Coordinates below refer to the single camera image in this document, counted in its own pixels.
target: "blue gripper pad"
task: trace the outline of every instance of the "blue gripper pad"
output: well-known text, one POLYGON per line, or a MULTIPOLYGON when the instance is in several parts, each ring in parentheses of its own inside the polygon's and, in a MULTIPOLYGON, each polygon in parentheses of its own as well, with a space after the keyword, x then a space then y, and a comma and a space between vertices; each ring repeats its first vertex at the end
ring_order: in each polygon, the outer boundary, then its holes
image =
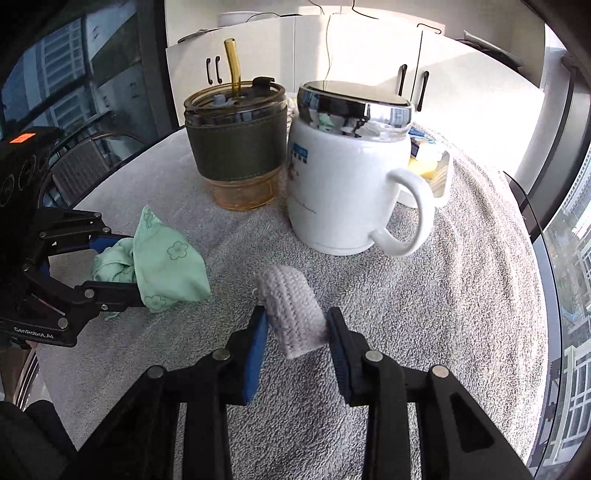
POLYGON ((44 261, 41 264, 41 266, 37 269, 37 271, 42 273, 46 277, 51 277, 51 274, 49 272, 49 262, 48 261, 44 261))
POLYGON ((90 247, 90 249, 101 254, 102 252, 105 251, 105 249, 107 247, 112 247, 122 238, 125 238, 125 237, 122 236, 122 237, 117 238, 117 237, 111 237, 111 236, 98 236, 95 239, 90 240, 88 242, 88 246, 90 247))
POLYGON ((267 347, 267 314, 263 310, 255 326, 251 347, 244 365, 244 381, 242 384, 242 398, 248 405, 256 394, 261 374, 262 357, 267 347))
POLYGON ((345 348, 336 326, 336 321, 330 310, 326 316, 326 320, 330 331, 330 356, 332 357, 333 366, 335 367, 335 376, 339 386, 339 393, 345 398, 345 403, 350 403, 352 396, 350 383, 351 368, 345 355, 345 348))

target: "table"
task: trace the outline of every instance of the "table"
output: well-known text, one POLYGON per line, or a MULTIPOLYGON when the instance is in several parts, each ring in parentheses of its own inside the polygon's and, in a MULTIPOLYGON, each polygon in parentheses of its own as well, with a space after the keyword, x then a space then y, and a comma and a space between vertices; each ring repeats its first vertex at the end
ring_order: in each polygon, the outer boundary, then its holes
MULTIPOLYGON (((526 460, 547 363, 540 275, 502 173, 450 151, 450 202, 437 210, 429 239, 406 258, 387 258, 377 248, 351 257, 308 249, 291 231, 283 193, 251 212, 217 207, 185 130, 108 178, 78 208, 101 212, 114 232, 131 234, 143 205, 150 205, 202 254, 212 296, 161 314, 128 309, 111 320, 101 316, 75 348, 38 347, 41 372, 74 444, 82 445, 150 365, 185 367, 223 346, 256 304, 256 273, 280 263, 302 270, 321 307, 340 306, 373 348, 407 367, 447 365, 526 460)), ((409 239, 416 221, 414 210, 398 205, 389 228, 409 239)), ((93 256, 53 259, 52 276, 81 283, 93 256)), ((339 396, 328 348, 288 361, 269 340, 254 403, 229 410, 235 477, 358 478, 365 419, 364 408, 345 407, 339 396)), ((416 430, 411 436, 416 467, 416 430)))

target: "silver lid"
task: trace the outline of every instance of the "silver lid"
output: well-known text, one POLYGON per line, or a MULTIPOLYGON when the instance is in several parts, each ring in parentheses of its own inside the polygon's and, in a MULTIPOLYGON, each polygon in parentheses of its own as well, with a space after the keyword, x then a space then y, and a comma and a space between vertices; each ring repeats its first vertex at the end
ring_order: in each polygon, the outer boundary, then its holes
POLYGON ((300 119, 313 128, 348 137, 397 141, 413 118, 409 101, 388 90, 334 80, 308 82, 297 95, 300 119))

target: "mug handle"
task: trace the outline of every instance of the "mug handle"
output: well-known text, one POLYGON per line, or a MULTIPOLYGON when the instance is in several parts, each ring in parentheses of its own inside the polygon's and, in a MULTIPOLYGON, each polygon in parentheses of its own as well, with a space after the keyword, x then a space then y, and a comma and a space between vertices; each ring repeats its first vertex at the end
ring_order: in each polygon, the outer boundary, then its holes
POLYGON ((371 240, 389 257, 405 257, 419 248, 428 238, 433 228, 435 200, 433 191, 424 178, 405 168, 388 172, 388 179, 404 185, 413 194, 418 206, 418 228, 410 242, 394 238, 386 227, 378 228, 369 234, 371 240))

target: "flower pattern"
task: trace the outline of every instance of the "flower pattern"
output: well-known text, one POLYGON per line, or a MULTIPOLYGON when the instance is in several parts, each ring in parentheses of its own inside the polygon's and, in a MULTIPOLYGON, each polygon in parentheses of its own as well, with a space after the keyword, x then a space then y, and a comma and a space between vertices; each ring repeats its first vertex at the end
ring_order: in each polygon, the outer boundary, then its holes
POLYGON ((166 299, 162 298, 160 295, 144 297, 144 305, 153 312, 161 312, 166 307, 166 299))
POLYGON ((151 210, 144 212, 144 222, 146 222, 146 228, 152 228, 152 222, 154 221, 155 215, 151 210))
POLYGON ((187 256, 187 250, 189 249, 188 244, 184 244, 182 242, 175 242, 173 246, 171 246, 168 250, 168 256, 170 260, 176 260, 178 258, 185 258, 187 256))

